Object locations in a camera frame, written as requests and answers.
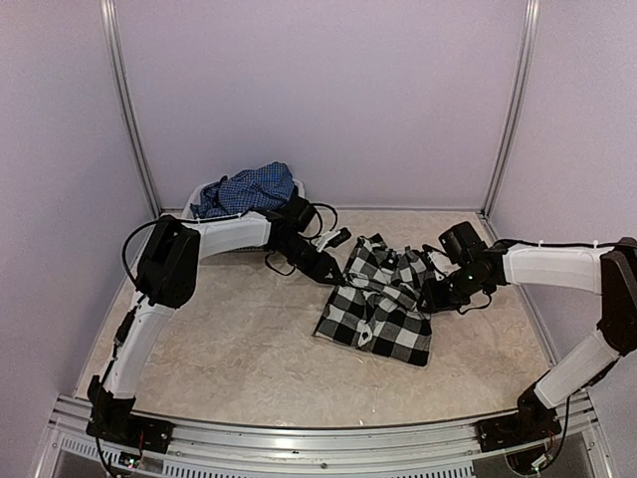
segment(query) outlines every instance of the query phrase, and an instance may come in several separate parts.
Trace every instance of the marble patterned surface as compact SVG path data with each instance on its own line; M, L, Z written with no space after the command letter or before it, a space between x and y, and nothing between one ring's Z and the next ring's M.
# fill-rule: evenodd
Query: marble patterned surface
M464 220L486 237L473 213L343 210L339 224L354 237L379 232L399 248L438 246L438 235ZM353 239L333 252L341 266L352 247ZM263 253L203 260L195 296L164 328L148 358L135 408L276 426L413 423L513 407L547 369L511 287L500 289L484 311L435 315L424 368L313 338L329 292L301 273L275 274ZM131 294L126 285L116 298L78 396L86 396L91 375L106 362ZM477 297L477 305L485 299Z

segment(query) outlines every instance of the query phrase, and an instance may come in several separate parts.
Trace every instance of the clothing pile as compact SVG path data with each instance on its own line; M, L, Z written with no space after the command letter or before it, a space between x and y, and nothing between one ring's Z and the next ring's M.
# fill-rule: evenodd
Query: clothing pile
M290 201L295 185L288 166L273 162L259 169L245 169L201 190L200 204L191 204L195 218L229 216L250 210L272 211Z
M419 251L390 249L379 234L359 237L314 335L380 356L424 366L431 325L416 305L428 274Z

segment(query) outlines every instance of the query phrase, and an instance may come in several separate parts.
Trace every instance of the black and white plaid shirt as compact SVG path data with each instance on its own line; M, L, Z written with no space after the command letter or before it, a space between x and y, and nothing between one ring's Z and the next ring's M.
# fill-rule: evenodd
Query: black and white plaid shirt
M416 308L425 275L420 253L396 251L379 234L359 237L339 286L329 296L315 336L424 366L431 326Z

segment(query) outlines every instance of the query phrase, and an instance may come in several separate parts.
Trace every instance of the workstation enclosure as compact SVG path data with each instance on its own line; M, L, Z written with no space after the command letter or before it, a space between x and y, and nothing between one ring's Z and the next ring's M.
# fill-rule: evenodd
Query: workstation enclosure
M137 225L181 210L196 186L224 174L285 162L308 198L333 205L361 233L382 231L403 241L392 244L397 247L434 244L460 220L473 222L488 241L637 236L636 20L636 5L592 0L0 6L2 476L72 476L65 466L100 470L95 443L78 430L90 409L87 377L104 364L98 337L112 336L115 322L109 320L130 300L130 285L121 286L121 243ZM190 330L182 338L182 358L195 357L189 344L205 333L194 333L193 324L204 328L215 320L206 304L217 300L216 283L234 280L219 271L233 267L256 266L247 259L202 265L209 297L198 303L199 316L176 316L168 333ZM315 296L303 309L305 302L295 303L292 293L275 295L298 282L277 278L272 289L260 289L270 280L265 272L245 279L245 295L272 294L267 297L286 304L291 322L294 307L310 321L320 314L324 302ZM233 304L246 302L242 279L235 279ZM253 309L260 307L269 317L257 299ZM321 345L329 354L352 356L352 363L321 365L336 370L334 380L341 373L340 381L349 382L343 396L355 396L355 388L369 394L371 383L380 391L369 402L329 403L317 420L314 405L304 402L308 409L295 416L305 415L306 422L246 412L260 403L274 410L278 396L283 404L286 395L293 403L336 393L336 386L319 391L301 380L307 394L295 395L278 372L264 379L259 363L285 359L268 355L272 344L236 343L236 356L222 360L261 374L261 388L252 388L260 394L246 398L231 393L248 387L232 373L216 375L225 376L225 389L224 380L206 384L216 373L210 363L157 366L173 354L166 338L148 363L159 381L148 375L143 411L170 414L160 406L165 390L153 384L183 372L187 380L173 382L170 400L178 401L184 390L183 403L172 408L183 417L177 427L184 435L165 460L149 455L147 476L513 476L501 455L476 456L472 416L514 406L524 385L564 358L599 318L598 297L511 286L474 322L450 314L449 321L434 323L440 353L434 349L428 368L397 372L404 388L387 392L393 364L372 363L364 369L369 378L347 376L361 373L356 360L367 367L371 358ZM291 332L284 328L266 332L281 344L295 340L294 325ZM503 364L473 378L461 369L458 363L471 354L475 363L489 360L484 349L470 348L481 338L502 351L500 359L512 357L511 373L502 372ZM445 341L456 349L442 351ZM214 344L208 346L199 344L197 353L213 354ZM258 347L262 354L255 353ZM437 357L448 365L444 380L434 376ZM571 446L545 476L637 475L635 360L621 360L604 381L577 396ZM312 376L307 364L274 371ZM436 387L458 396L444 407L431 401L433 395L428 402L418 394L424 388L408 384L416 376L432 384L440 379ZM195 397L202 401L192 411L186 390L206 386L210 402ZM411 401L400 401L405 396ZM359 416L359 406L373 408L373 415ZM559 413L563 419L563 407ZM339 440L339 448L330 440ZM118 453L111 446L106 451ZM495 465L485 465L489 460ZM485 466L492 474L481 471ZM92 476L86 473L78 476Z

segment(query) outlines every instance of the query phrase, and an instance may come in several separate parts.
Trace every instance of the white wall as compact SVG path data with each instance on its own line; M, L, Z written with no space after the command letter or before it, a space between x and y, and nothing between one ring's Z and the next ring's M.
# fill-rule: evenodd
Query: white wall
M148 213L99 2L1 2L0 58L0 475L22 478Z
M164 207L286 161L336 205L482 206L526 0L118 2Z
M501 236L637 236L635 25L635 2L541 2L529 88L493 218ZM531 291L562 356L600 318L597 298ZM594 387L592 399L619 476L637 476L637 354Z

